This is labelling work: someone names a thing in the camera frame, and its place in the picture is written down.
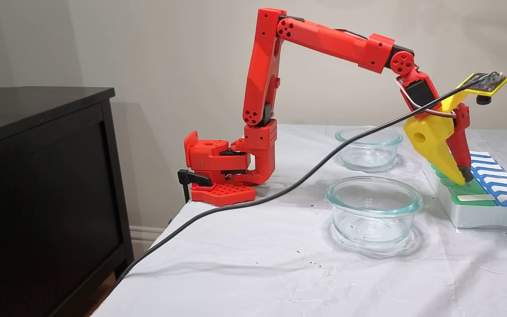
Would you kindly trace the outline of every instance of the clear glass bowl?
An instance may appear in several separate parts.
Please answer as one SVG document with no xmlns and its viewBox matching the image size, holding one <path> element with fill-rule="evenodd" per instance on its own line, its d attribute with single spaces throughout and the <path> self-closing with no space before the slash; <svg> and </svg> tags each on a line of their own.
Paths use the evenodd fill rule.
<svg viewBox="0 0 507 317">
<path fill-rule="evenodd" d="M 328 187 L 334 207 L 334 226 L 349 241 L 368 247 L 385 247 L 408 236 L 422 196 L 393 179 L 357 176 Z"/>
<path fill-rule="evenodd" d="M 336 133 L 336 139 L 345 142 L 373 126 L 348 128 Z M 390 168 L 396 159 L 398 144 L 402 135 L 392 129 L 384 129 L 365 136 L 346 146 L 340 152 L 342 163 L 352 170 L 382 171 Z"/>
</svg>

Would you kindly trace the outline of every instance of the black cabinet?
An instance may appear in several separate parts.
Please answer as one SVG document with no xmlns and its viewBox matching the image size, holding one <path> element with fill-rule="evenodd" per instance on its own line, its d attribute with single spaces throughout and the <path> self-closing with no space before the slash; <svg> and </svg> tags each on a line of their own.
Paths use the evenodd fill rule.
<svg viewBox="0 0 507 317">
<path fill-rule="evenodd" d="M 0 88 L 0 317 L 74 316 L 133 261 L 112 88 Z"/>
</svg>

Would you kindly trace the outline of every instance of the red base plate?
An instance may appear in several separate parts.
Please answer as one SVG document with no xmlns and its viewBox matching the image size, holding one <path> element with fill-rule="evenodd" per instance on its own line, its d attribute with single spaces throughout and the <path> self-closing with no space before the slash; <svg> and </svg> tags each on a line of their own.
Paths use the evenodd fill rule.
<svg viewBox="0 0 507 317">
<path fill-rule="evenodd" d="M 191 200 L 204 201 L 217 207 L 233 205 L 255 200 L 255 189 L 241 184 L 224 183 L 217 184 L 212 191 L 202 191 L 193 185 L 191 186 Z"/>
</svg>

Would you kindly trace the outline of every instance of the baseboard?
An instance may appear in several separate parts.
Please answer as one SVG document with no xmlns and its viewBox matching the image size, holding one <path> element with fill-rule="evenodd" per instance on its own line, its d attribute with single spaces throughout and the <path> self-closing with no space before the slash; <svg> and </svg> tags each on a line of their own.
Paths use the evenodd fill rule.
<svg viewBox="0 0 507 317">
<path fill-rule="evenodd" d="M 132 249 L 134 257 L 139 257 L 146 251 L 151 244 L 159 237 L 164 228 L 139 227 L 138 225 L 130 226 L 130 236 L 132 239 Z"/>
</svg>

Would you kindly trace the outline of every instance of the mounting hole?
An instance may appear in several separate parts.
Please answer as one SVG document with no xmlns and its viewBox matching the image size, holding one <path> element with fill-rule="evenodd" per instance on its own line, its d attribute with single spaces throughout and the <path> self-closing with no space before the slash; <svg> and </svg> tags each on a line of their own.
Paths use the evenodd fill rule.
<svg viewBox="0 0 507 317">
<path fill-rule="evenodd" d="M 419 132 L 416 132 L 414 133 L 414 141 L 416 141 L 417 143 L 424 143 L 426 142 L 426 136 Z"/>
</svg>

